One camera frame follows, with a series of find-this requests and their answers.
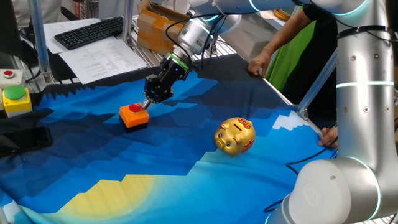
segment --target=blue tablecloth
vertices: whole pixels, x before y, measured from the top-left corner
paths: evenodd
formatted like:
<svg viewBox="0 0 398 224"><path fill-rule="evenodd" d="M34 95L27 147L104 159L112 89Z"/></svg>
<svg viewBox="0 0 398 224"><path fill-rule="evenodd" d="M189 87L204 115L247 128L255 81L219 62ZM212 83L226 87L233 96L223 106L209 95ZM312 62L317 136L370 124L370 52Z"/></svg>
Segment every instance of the blue tablecloth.
<svg viewBox="0 0 398 224"><path fill-rule="evenodd" d="M246 67L237 55L214 58L177 82L175 97L149 110L148 127L130 134L118 112L143 100L143 80L44 94L35 112L20 121L36 119L36 125L49 127L54 144L0 159L0 203L7 218L264 223L263 210L293 190L297 176L285 164L322 148L294 107L249 77ZM213 135L237 116L253 122L257 138L247 153L230 158L217 150ZM12 127L10 121L3 124Z"/></svg>

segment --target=paper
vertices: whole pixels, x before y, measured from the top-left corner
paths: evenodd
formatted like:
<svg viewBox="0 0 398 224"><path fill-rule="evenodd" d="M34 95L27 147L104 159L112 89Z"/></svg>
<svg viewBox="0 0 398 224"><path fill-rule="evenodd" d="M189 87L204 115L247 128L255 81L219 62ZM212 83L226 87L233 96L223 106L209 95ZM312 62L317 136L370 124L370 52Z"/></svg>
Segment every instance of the paper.
<svg viewBox="0 0 398 224"><path fill-rule="evenodd" d="M64 52L60 56L82 84L147 66L123 41L116 39Z"/></svg>
<svg viewBox="0 0 398 224"><path fill-rule="evenodd" d="M57 40L55 40L54 36L57 34L62 34L64 32L68 32L74 29L78 29L84 26L92 25L94 23L101 22L100 19L82 19L78 21L70 21L70 22L57 22L52 24L44 25L44 35L45 35L45 43L47 47L53 54L58 54L62 52L67 52L62 44L60 44ZM115 39L114 37L108 37L106 40Z"/></svg>

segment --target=keyboard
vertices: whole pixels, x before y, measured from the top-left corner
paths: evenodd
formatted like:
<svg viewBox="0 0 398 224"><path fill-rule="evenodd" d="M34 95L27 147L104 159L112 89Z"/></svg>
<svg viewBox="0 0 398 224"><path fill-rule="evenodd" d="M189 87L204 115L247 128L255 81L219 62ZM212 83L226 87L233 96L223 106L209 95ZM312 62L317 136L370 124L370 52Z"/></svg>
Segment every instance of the keyboard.
<svg viewBox="0 0 398 224"><path fill-rule="evenodd" d="M60 42L68 50L73 50L113 35L119 35L122 31L123 18L116 17L62 34L57 34L55 35L55 40Z"/></svg>

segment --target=robotic arm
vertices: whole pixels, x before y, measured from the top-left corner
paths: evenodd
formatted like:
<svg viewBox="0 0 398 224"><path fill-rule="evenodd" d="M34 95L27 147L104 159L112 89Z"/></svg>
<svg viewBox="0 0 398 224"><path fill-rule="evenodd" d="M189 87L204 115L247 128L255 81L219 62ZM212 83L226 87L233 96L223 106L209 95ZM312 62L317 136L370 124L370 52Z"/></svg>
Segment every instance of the robotic arm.
<svg viewBox="0 0 398 224"><path fill-rule="evenodd" d="M233 30L241 14L293 6L292 0L192 0L195 15L161 63L147 77L142 107L173 96L186 79L191 56L211 42L212 27ZM382 0L301 0L333 13L339 23L337 64L337 159L307 164L294 191L266 224L337 224L381 218L398 211L398 156L394 136L393 57L386 5Z"/></svg>

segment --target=gold piggy bank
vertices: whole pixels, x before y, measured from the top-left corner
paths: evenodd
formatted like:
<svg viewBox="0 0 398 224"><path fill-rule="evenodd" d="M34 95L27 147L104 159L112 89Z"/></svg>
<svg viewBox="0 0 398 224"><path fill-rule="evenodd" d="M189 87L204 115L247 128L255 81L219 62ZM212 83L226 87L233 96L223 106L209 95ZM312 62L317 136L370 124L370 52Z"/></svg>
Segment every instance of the gold piggy bank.
<svg viewBox="0 0 398 224"><path fill-rule="evenodd" d="M252 122L243 118L231 118L224 121L214 135L218 149L230 157L247 152L256 140Z"/></svg>

